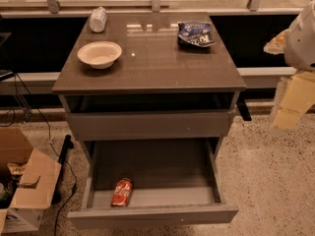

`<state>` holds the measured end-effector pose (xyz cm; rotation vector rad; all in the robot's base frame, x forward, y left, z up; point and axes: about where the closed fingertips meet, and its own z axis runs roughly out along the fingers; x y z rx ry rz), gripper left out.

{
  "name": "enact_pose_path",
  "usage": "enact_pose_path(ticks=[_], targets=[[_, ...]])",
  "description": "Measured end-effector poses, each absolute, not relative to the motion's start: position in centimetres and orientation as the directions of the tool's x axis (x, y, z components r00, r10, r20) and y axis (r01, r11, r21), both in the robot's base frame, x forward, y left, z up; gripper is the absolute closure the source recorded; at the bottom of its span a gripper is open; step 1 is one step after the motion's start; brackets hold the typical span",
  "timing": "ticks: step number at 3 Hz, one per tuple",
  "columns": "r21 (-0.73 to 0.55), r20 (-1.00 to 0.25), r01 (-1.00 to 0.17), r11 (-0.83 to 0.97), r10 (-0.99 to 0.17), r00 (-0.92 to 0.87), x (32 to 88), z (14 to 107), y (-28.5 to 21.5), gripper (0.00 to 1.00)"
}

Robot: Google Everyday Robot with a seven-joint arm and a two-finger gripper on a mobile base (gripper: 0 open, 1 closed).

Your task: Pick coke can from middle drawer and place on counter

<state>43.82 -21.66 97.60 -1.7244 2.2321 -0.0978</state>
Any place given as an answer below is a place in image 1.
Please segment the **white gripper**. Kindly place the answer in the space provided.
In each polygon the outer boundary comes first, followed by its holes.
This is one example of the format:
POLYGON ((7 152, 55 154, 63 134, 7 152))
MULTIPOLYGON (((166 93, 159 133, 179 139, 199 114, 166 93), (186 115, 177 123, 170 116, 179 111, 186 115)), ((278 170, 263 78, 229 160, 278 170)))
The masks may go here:
MULTIPOLYGON (((315 71, 315 0, 311 0, 285 29, 263 48, 268 54, 284 54, 287 65, 297 70, 315 71)), ((269 117, 268 130, 282 135, 293 129, 315 104, 315 74, 300 72, 281 77, 269 117)))

